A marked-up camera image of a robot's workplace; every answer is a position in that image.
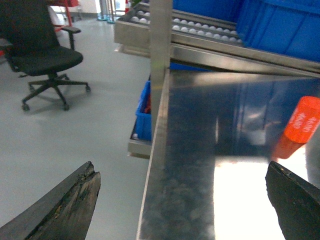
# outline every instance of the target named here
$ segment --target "blue plastic bin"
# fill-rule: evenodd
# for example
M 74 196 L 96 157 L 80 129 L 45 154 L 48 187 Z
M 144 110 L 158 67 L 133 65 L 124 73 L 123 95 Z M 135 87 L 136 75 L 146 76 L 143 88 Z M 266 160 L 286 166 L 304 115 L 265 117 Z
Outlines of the blue plastic bin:
M 150 80 L 146 81 L 136 109 L 135 133 L 139 139 L 151 141 L 151 114 L 145 113 L 148 96 L 150 94 Z
M 173 0 L 173 9 L 236 22 L 244 0 Z
M 320 61 L 320 0 L 245 0 L 236 30 L 246 47 Z

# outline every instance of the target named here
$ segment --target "orange label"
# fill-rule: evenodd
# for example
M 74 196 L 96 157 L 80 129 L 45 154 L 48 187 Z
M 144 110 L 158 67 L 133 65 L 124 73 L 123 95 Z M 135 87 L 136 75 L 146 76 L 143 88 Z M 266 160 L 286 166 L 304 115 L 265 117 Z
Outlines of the orange label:
M 320 98 L 304 96 L 296 106 L 284 134 L 292 141 L 307 143 L 320 124 Z

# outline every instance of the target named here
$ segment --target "gray floor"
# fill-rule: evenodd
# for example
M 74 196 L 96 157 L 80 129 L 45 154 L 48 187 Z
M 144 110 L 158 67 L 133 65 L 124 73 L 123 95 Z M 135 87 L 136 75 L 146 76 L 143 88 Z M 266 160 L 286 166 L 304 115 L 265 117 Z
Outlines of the gray floor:
M 24 211 L 86 161 L 101 172 L 101 190 L 87 240 L 133 240 L 136 236 L 148 161 L 127 156 L 127 141 L 138 98 L 150 73 L 150 60 L 114 53 L 112 24 L 87 19 L 74 23 L 82 33 L 76 49 L 80 65 L 65 71 L 83 86 L 61 87 L 21 99 L 27 82 L 0 64 L 0 226 Z M 68 45 L 66 34 L 59 37 Z

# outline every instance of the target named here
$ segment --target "office chair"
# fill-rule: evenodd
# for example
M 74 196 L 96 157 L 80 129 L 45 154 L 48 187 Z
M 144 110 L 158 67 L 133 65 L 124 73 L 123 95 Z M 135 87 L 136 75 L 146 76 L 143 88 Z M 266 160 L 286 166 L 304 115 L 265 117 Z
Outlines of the office chair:
M 46 0 L 1 0 L 0 2 L 0 50 L 4 51 L 13 72 L 25 76 L 47 75 L 47 80 L 29 82 L 31 93 L 22 100 L 22 109 L 29 111 L 26 103 L 48 88 L 53 88 L 61 98 L 65 111 L 69 105 L 62 95 L 60 85 L 85 85 L 87 82 L 70 81 L 66 74 L 58 72 L 72 68 L 82 62 L 83 56 L 75 51 L 73 34 L 80 29 L 70 26 L 62 28 L 69 34 L 70 47 L 60 46 L 51 22 Z

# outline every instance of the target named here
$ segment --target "white wall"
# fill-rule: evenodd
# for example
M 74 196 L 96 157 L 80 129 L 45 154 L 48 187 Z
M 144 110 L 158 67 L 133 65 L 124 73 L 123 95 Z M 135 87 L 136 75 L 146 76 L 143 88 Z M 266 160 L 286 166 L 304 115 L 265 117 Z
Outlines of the white wall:
M 97 13 L 96 1 L 95 0 L 78 0 L 82 7 L 83 13 Z M 77 7 L 70 7 L 71 12 L 77 12 Z

